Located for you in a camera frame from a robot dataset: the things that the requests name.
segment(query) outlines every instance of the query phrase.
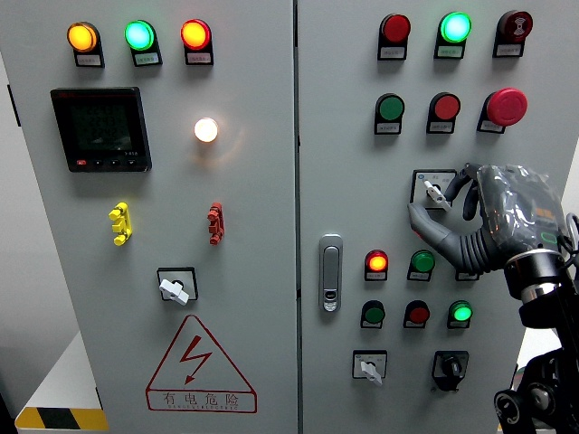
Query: white switch handle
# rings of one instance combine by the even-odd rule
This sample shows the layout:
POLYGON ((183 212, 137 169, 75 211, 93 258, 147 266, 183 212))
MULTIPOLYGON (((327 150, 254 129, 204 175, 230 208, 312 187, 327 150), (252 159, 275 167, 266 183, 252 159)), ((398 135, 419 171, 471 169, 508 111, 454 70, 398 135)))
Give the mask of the white switch handle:
POLYGON ((170 298, 173 301, 176 301, 181 306, 187 304, 189 301, 189 294, 183 291, 183 285, 179 283, 169 282, 167 279, 163 279, 161 285, 159 285, 159 290, 161 294, 165 296, 165 298, 170 298))
POLYGON ((450 211, 451 205, 446 201, 446 197, 442 194, 441 190, 438 187, 432 185, 430 181, 424 180, 424 186, 426 187, 426 193, 437 203, 439 204, 444 211, 450 211))
POLYGON ((376 367, 371 363, 366 362, 360 363, 361 363, 360 365, 362 366, 362 373, 368 379, 368 381, 370 381, 372 384, 375 384, 378 387, 382 386, 382 377, 380 377, 380 374, 376 371, 376 367))

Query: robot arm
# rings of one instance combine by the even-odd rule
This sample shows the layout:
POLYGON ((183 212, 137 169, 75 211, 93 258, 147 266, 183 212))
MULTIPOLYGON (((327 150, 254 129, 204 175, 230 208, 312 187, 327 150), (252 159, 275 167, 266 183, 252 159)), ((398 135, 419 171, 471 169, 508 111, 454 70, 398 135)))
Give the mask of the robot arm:
POLYGON ((495 395, 503 432, 535 434, 536 419, 558 434, 579 434, 579 296, 568 274, 579 253, 576 218, 568 219, 570 241, 559 197, 543 176, 522 166, 466 164, 446 199, 468 183, 462 216, 473 219, 479 206, 477 231, 458 234, 415 203, 408 205, 411 227, 459 271, 504 269, 510 295, 523 303, 523 325, 554 328, 559 335, 561 349, 531 360, 516 391, 495 395))

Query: white indicator light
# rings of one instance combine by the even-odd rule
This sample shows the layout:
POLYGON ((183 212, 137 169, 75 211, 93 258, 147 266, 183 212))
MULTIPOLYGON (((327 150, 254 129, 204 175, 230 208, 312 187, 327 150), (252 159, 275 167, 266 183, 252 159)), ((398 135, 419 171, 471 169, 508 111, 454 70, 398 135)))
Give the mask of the white indicator light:
POLYGON ((217 122, 211 118, 202 118, 195 124, 195 136, 202 142, 213 142, 217 137, 217 122))

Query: lightning bolt symbol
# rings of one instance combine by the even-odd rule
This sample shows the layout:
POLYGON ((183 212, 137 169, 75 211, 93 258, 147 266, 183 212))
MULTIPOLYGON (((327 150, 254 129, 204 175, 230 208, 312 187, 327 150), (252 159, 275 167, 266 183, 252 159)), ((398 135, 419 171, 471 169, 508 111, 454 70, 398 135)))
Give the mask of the lightning bolt symbol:
POLYGON ((179 361, 181 363, 203 358, 201 363, 199 363, 199 366, 197 366, 197 369, 195 369, 191 375, 187 375, 187 377, 185 378, 185 385, 187 385, 188 383, 192 382, 195 379, 194 378, 195 373, 201 369, 204 363, 207 362, 207 359, 211 357, 211 354, 213 354, 213 353, 205 353, 205 354, 191 355, 191 352, 193 352, 193 350, 195 349, 197 344, 199 344, 200 341, 201 336, 196 335, 193 338, 193 341, 191 341, 191 344, 187 347, 187 350, 183 354, 183 357, 181 357, 181 360, 179 361))

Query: yellow terminal connector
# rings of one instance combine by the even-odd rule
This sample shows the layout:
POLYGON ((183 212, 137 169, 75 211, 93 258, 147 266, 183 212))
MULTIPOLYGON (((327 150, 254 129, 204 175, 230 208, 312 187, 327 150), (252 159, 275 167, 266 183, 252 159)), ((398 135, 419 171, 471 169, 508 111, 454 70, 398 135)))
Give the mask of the yellow terminal connector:
POLYGON ((109 212, 109 218, 113 221, 112 231, 118 234, 114 243, 116 246, 122 246, 133 233, 128 215, 128 205, 124 202, 118 203, 117 206, 109 212))

